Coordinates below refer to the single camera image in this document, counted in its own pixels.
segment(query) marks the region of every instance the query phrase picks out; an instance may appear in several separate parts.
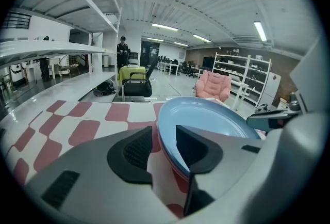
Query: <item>white floor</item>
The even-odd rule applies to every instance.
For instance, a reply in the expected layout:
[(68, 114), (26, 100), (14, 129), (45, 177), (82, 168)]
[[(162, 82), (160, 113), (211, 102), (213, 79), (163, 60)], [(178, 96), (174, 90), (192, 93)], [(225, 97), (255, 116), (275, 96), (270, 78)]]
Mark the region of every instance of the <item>white floor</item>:
[[(193, 87), (197, 81), (197, 77), (187, 77), (185, 74), (179, 76), (169, 75), (168, 73), (154, 70), (150, 81), (153, 87), (152, 96), (149, 98), (141, 98), (147, 101), (166, 101), (175, 97), (189, 96), (194, 97), (195, 93)], [(228, 100), (225, 101), (229, 107), (234, 103), (235, 95), (230, 94)], [(117, 97), (114, 102), (121, 102), (121, 97)], [(254, 113), (255, 107), (248, 102), (243, 101), (239, 106), (237, 113), (247, 118)]]

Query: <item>white shelving unit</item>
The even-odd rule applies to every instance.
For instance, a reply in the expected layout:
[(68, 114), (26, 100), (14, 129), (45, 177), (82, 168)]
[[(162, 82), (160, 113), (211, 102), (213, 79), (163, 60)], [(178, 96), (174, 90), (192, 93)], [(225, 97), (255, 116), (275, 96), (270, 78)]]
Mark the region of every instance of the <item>white shelving unit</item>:
[[(263, 94), (263, 91), (266, 86), (266, 82), (268, 79), (268, 75), (271, 69), (271, 60), (269, 61), (263, 61), (251, 58), (250, 55), (248, 57), (243, 56), (235, 56), (235, 55), (227, 55), (227, 54), (218, 54), (216, 53), (216, 58), (214, 60), (213, 64), (213, 72), (217, 73), (228, 73), (235, 76), (240, 77), (240, 81), (242, 83), (249, 83), (249, 87), (247, 90), (250, 91), (250, 97), (245, 97), (244, 100), (249, 101), (254, 106), (257, 106), (259, 104), (259, 101), (261, 99), (261, 96)], [(257, 65), (258, 67), (263, 67), (264, 70), (267, 71), (255, 71), (251, 65)], [(256, 76), (256, 80), (249, 80), (249, 76), (251, 76), (254, 71), (254, 75)], [(232, 88), (230, 91), (234, 94), (237, 94), (238, 88), (232, 85)]]

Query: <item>white ceiling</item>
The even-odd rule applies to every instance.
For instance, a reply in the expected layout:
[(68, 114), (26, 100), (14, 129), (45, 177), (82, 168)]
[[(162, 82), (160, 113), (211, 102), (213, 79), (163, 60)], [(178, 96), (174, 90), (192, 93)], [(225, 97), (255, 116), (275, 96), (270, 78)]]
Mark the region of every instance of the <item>white ceiling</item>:
[[(113, 0), (93, 0), (103, 13), (118, 12)], [(217, 45), (240, 43), (236, 37), (258, 33), (253, 24), (261, 21), (268, 38), (264, 49), (279, 49), (303, 55), (321, 27), (309, 0), (117, 0), (123, 8), (121, 25), (143, 27), (143, 35), (203, 46), (197, 34)], [(14, 7), (32, 10), (72, 23), (90, 32), (111, 30), (84, 0), (16, 0)], [(179, 28), (158, 29), (151, 23)]]

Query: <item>vent grille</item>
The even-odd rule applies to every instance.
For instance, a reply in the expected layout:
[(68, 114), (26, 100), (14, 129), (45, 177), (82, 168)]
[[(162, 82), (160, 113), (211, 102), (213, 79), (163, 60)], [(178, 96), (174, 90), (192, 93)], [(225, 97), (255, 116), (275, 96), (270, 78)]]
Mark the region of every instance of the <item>vent grille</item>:
[(42, 195), (42, 199), (52, 207), (59, 209), (80, 174), (74, 171), (64, 171)]

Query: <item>blue bowl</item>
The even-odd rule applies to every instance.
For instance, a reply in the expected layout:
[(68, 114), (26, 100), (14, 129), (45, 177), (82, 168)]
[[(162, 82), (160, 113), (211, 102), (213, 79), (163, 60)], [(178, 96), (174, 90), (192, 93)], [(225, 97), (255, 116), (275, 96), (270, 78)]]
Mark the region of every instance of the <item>blue bowl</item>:
[(159, 112), (159, 136), (169, 159), (186, 177), (189, 176), (189, 169), (176, 147), (177, 125), (191, 126), (228, 136), (260, 139), (257, 132), (229, 108), (201, 98), (171, 99), (163, 104)]

